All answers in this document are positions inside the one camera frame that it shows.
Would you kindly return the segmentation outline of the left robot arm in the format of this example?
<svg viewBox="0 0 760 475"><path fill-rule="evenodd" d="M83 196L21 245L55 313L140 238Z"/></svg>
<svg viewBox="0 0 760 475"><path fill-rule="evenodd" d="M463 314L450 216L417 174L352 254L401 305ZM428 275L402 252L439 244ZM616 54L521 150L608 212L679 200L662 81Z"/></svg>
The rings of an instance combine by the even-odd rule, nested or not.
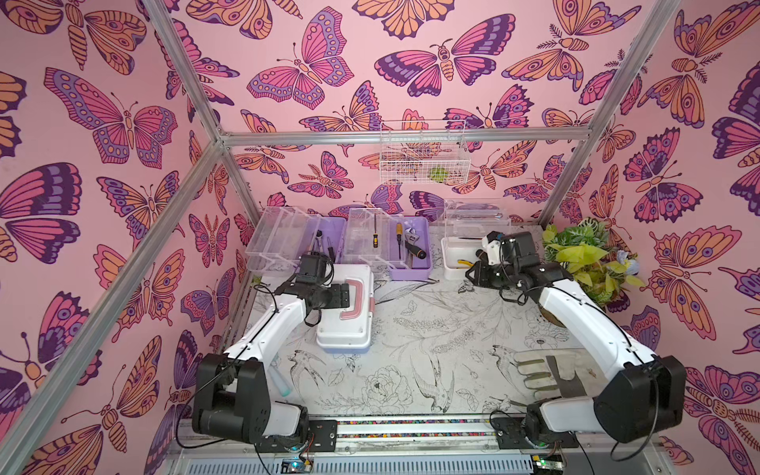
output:
<svg viewBox="0 0 760 475"><path fill-rule="evenodd" d="M259 321L223 354L205 356L197 369L192 429L221 441L260 445L267 439L286 449L309 438L308 409L270 396L267 369L281 346L308 317L359 316L370 306L372 285L324 253L302 255L297 270L275 289L257 285L271 304Z"/></svg>

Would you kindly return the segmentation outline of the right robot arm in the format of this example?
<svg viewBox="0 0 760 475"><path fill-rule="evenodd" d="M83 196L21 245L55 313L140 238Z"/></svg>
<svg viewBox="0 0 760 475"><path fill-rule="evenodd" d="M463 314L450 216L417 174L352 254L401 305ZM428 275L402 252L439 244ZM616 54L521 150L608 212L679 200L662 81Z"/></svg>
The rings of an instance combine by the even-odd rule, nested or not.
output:
<svg viewBox="0 0 760 475"><path fill-rule="evenodd" d="M530 405L522 426L531 443L554 443L566 433L604 433L616 443L649 441L682 423L686 369L677 358L660 357L634 340L568 270L540 259L530 233L492 231L480 245L466 278L497 291L517 289L518 305L534 301L581 342L608 380L597 396Z"/></svg>

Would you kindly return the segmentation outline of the white toolbox clear lid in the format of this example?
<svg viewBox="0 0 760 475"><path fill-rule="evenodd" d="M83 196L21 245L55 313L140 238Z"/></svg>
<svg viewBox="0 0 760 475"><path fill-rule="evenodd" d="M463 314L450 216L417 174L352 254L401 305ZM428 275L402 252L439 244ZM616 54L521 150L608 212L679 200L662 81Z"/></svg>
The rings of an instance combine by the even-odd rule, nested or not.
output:
<svg viewBox="0 0 760 475"><path fill-rule="evenodd" d="M475 263L476 251L482 251L482 239L488 233L508 234L517 223L504 201L477 198L446 200L441 219L443 277L449 281L465 278L469 268L458 266L457 261L465 259Z"/></svg>

